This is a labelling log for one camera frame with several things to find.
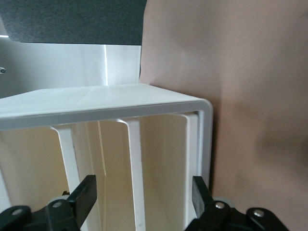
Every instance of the gray surface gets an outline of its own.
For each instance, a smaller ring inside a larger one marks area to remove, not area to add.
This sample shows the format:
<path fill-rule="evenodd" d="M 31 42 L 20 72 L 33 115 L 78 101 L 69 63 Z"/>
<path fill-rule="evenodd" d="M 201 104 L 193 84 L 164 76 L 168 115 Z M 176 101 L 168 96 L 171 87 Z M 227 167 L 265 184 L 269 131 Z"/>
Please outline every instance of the gray surface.
<path fill-rule="evenodd" d="M 146 0 L 0 0 L 13 41 L 141 45 Z"/>

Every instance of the clamp jaw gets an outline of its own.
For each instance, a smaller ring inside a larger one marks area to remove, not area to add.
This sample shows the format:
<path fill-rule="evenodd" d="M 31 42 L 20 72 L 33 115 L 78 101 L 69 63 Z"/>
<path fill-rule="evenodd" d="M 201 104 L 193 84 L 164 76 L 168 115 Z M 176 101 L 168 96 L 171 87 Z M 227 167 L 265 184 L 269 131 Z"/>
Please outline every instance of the clamp jaw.
<path fill-rule="evenodd" d="M 202 177 L 193 177 L 192 203 L 197 214 L 185 231 L 288 231 L 271 211 L 250 208 L 242 214 L 223 201 L 215 201 Z"/>
<path fill-rule="evenodd" d="M 0 231 L 80 231 L 96 198 L 96 177 L 88 175 L 66 200 L 52 201 L 33 213 L 23 205 L 4 210 Z"/>

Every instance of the vertical slat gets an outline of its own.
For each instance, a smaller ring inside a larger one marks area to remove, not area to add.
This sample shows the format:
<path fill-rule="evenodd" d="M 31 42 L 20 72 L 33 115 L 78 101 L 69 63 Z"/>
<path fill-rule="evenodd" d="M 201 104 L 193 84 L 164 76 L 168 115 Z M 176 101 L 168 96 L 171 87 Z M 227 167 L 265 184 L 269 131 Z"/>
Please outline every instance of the vertical slat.
<path fill-rule="evenodd" d="M 128 128 L 130 171 L 136 231 L 145 231 L 144 193 L 141 162 L 140 125 L 138 118 L 118 119 Z"/>
<path fill-rule="evenodd" d="M 56 130 L 59 136 L 60 147 L 62 151 L 62 158 L 65 167 L 65 173 L 67 178 L 67 184 L 70 192 L 80 184 L 80 178 L 78 173 L 72 126 L 71 125 L 57 125 L 52 126 L 51 129 Z M 87 220 L 81 227 L 82 231 L 88 231 Z"/>
<path fill-rule="evenodd" d="M 100 143 L 100 152 L 101 152 L 101 162 L 102 162 L 102 166 L 103 166 L 103 202 L 102 202 L 102 206 L 100 206 L 101 209 L 101 214 L 103 214 L 102 219 L 102 229 L 103 231 L 106 230 L 106 196 L 107 196 L 107 183 L 106 183 L 106 165 L 105 165 L 105 157 L 104 157 L 104 152 L 103 152 L 103 140 L 102 140 L 102 130 L 101 130 L 101 124 L 99 121 L 97 121 L 97 129 L 98 129 L 98 139 L 99 139 L 99 143 Z"/>
<path fill-rule="evenodd" d="M 198 111 L 198 175 L 209 186 L 212 145 L 212 114 Z"/>
<path fill-rule="evenodd" d="M 186 119 L 186 166 L 185 166 L 185 216 L 184 226 L 187 227 L 195 218 L 195 211 L 192 204 L 192 183 L 193 176 L 198 175 L 197 152 L 198 152 L 198 119 L 194 113 L 178 113 L 174 116 L 182 116 Z"/>

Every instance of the white shelf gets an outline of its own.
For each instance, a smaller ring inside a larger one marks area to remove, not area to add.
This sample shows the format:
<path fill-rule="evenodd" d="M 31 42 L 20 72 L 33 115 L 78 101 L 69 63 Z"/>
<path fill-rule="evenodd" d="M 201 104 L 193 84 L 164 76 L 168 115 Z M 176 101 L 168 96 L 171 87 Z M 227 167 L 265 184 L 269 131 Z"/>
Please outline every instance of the white shelf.
<path fill-rule="evenodd" d="M 11 182 L 25 179 L 9 176 L 2 163 L 13 161 L 12 152 L 18 152 L 15 158 L 35 152 L 45 157 L 48 166 L 54 149 L 55 156 L 63 157 L 60 165 L 65 167 L 66 179 L 61 180 L 67 181 L 70 191 L 86 175 L 97 175 L 98 201 L 83 231 L 122 226 L 136 231 L 154 230 L 154 226 L 155 230 L 175 231 L 193 218 L 192 176 L 202 175 L 205 182 L 209 177 L 212 107 L 208 101 L 145 84 L 128 84 L 38 90 L 0 99 L 0 108 L 0 145 L 7 146 L 0 151 L 0 183 L 6 182 L 11 197 L 0 195 L 0 200 L 10 200 L 1 209 L 23 200 L 14 195 Z M 56 130 L 57 135 L 47 128 Z M 38 140 L 42 132 L 46 134 Z M 16 143 L 17 149 L 14 141 L 1 139 L 8 134 L 16 141 L 23 140 Z M 49 135 L 53 144 L 46 141 Z M 36 142 L 40 148 L 23 148 Z M 21 183 L 21 189 L 27 187 L 26 182 Z M 124 223 L 119 222 L 119 214 Z"/>

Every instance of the shelf top panel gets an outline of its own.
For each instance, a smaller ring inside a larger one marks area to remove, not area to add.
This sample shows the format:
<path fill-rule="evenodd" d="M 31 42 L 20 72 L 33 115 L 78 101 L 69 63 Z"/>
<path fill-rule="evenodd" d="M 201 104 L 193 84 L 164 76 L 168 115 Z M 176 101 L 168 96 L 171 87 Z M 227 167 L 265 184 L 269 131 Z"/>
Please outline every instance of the shelf top panel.
<path fill-rule="evenodd" d="M 24 117 L 39 116 L 42 120 L 44 116 L 65 117 L 117 108 L 138 110 L 141 106 L 195 101 L 203 99 L 146 84 L 42 89 L 0 99 L 0 130 L 5 121 Z"/>

